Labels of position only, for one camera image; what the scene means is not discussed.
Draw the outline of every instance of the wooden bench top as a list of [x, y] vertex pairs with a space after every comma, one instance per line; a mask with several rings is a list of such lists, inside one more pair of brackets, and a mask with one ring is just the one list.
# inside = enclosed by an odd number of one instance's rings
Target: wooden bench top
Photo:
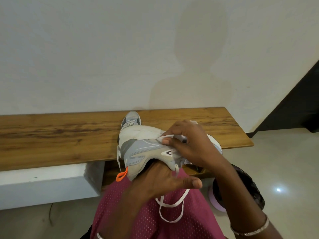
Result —
[[[114, 160], [127, 112], [0, 116], [0, 171]], [[143, 125], [162, 130], [176, 120], [196, 120], [223, 149], [254, 145], [224, 107], [138, 113]]]

